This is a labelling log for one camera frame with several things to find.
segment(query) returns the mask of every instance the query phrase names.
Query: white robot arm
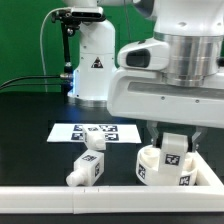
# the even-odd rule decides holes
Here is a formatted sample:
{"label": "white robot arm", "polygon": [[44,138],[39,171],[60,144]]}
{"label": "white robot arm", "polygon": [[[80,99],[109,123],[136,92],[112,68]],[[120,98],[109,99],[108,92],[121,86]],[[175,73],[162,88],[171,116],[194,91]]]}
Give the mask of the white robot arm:
{"label": "white robot arm", "polygon": [[224,127],[223,0],[156,0],[154,37],[118,55],[110,85],[114,116]]}

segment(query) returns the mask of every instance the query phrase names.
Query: white cylinder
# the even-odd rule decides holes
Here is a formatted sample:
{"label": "white cylinder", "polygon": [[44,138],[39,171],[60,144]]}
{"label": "white cylinder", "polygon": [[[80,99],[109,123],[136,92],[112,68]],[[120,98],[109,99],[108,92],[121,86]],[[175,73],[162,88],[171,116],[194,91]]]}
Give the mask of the white cylinder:
{"label": "white cylinder", "polygon": [[96,0],[63,0],[70,7],[97,7]]}

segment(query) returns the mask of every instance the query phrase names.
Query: black and white pattern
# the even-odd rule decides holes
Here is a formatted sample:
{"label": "black and white pattern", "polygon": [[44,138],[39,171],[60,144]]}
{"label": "black and white pattern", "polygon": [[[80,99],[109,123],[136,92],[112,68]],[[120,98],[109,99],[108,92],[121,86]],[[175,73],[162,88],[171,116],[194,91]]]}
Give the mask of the black and white pattern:
{"label": "black and white pattern", "polygon": [[179,166],[180,156],[166,154],[165,164]]}
{"label": "black and white pattern", "polygon": [[190,185],[190,179],[191,179],[190,176],[181,177],[179,185],[180,186],[189,186]]}
{"label": "black and white pattern", "polygon": [[98,131],[99,129],[96,127],[88,128],[89,131]]}
{"label": "black and white pattern", "polygon": [[100,164],[98,163],[96,166],[95,166],[95,177],[100,173]]}
{"label": "black and white pattern", "polygon": [[115,133],[106,133],[105,134],[106,141],[119,141],[119,135]]}
{"label": "black and white pattern", "polygon": [[117,125],[99,125],[104,132],[118,132]]}
{"label": "black and white pattern", "polygon": [[74,141],[83,141],[83,134],[82,133],[72,133],[71,140],[74,140]]}
{"label": "black and white pattern", "polygon": [[83,157],[82,159],[86,160],[88,162],[92,162],[93,160],[96,159],[96,157],[95,156],[91,156],[91,155],[87,155],[87,156]]}
{"label": "black and white pattern", "polygon": [[82,131],[82,126],[83,125],[77,125],[76,124],[73,131]]}
{"label": "black and white pattern", "polygon": [[146,169],[141,164],[139,164],[138,174],[142,179],[145,179],[145,173]]}

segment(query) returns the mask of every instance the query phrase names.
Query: white plastic casing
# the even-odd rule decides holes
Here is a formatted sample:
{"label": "white plastic casing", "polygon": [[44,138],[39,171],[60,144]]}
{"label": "white plastic casing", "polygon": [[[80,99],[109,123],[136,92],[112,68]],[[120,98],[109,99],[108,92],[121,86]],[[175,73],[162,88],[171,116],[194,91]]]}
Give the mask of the white plastic casing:
{"label": "white plastic casing", "polygon": [[178,36],[222,36],[223,0],[156,0],[155,32]]}
{"label": "white plastic casing", "polygon": [[[124,0],[97,0],[98,5],[119,6],[124,5]],[[133,0],[125,0],[126,4],[132,3]]]}
{"label": "white plastic casing", "polygon": [[74,162],[74,172],[67,178],[69,186],[92,186],[104,172],[104,154],[88,149]]}
{"label": "white plastic casing", "polygon": [[86,124],[82,127],[83,141],[88,149],[105,150],[105,134],[98,125]]}
{"label": "white plastic casing", "polygon": [[157,41],[153,38],[145,40],[145,42],[135,42],[123,47],[118,54],[118,63],[121,67],[130,68],[127,65],[127,55],[130,52],[146,49],[150,54],[150,63],[148,67],[138,67],[144,70],[162,70],[169,64],[170,47],[169,44]]}
{"label": "white plastic casing", "polygon": [[63,0],[63,2],[71,7],[97,7],[97,0]]}
{"label": "white plastic casing", "polygon": [[80,61],[74,72],[74,88],[68,96],[107,100],[109,83],[116,70],[114,47],[115,29],[109,21],[80,26]]}

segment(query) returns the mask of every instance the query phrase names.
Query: small white object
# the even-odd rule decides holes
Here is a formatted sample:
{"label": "small white object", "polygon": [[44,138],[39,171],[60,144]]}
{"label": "small white object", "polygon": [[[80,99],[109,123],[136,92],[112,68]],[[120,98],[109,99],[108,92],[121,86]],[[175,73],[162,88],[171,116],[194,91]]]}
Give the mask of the small white object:
{"label": "small white object", "polygon": [[88,149],[105,150],[105,134],[98,125],[83,125],[83,140]]}
{"label": "small white object", "polygon": [[181,173],[159,172],[160,149],[146,146],[137,157],[136,175],[149,186],[193,186],[196,182],[198,163],[195,153],[187,153]]}
{"label": "small white object", "polygon": [[164,133],[158,172],[171,176],[180,176],[187,150],[187,136]]}
{"label": "small white object", "polygon": [[88,149],[74,162],[74,172],[67,178],[70,187],[92,186],[104,172],[104,154]]}

